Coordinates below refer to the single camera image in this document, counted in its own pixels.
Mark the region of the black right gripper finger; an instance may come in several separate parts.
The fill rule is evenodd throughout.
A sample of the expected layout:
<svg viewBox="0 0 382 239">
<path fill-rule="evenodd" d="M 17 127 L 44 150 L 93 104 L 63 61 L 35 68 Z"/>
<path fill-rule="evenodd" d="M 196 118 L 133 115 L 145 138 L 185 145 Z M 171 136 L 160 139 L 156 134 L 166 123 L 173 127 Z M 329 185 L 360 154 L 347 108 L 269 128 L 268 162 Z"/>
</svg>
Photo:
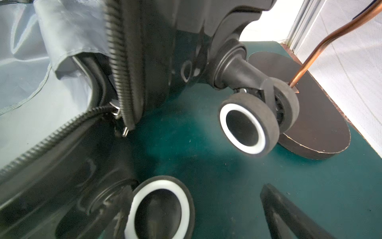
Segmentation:
<svg viewBox="0 0 382 239">
<path fill-rule="evenodd" d="M 273 185 L 263 185 L 260 198 L 271 238 L 291 239 L 291 233 L 298 239 L 334 238 Z"/>
</svg>

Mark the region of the black and white hardshell suitcase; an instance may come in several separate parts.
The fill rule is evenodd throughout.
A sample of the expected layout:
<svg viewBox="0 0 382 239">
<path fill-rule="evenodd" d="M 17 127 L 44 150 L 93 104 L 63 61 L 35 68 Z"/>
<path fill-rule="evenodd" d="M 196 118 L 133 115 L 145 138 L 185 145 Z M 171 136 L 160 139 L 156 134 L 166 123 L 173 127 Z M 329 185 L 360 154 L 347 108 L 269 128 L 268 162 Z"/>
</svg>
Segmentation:
<svg viewBox="0 0 382 239">
<path fill-rule="evenodd" d="M 184 181 L 138 176 L 161 128 L 143 121 L 193 85 L 229 88 L 213 125 L 241 152 L 267 155 L 298 102 L 239 39 L 275 4 L 1 1 L 1 238 L 190 239 Z"/>
</svg>

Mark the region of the silver zipper slider pull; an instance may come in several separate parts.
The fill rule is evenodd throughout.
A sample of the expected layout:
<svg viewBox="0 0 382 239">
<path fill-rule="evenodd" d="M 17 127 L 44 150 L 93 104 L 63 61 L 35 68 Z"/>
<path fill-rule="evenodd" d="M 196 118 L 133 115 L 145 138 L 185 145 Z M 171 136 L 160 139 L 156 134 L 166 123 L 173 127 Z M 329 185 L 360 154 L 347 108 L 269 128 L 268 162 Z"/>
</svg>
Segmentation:
<svg viewBox="0 0 382 239">
<path fill-rule="evenodd" d="M 116 99 L 112 99 L 110 101 L 110 105 L 114 108 L 112 114 L 113 114 L 114 118 L 117 120 L 117 122 L 119 123 L 119 128 L 121 130 L 120 136 L 121 137 L 127 137 L 128 133 L 129 133 L 129 129 L 127 128 L 127 126 L 125 125 L 125 123 L 123 121 L 122 111 L 121 111 L 121 106 L 120 106 L 119 101 Z"/>
</svg>

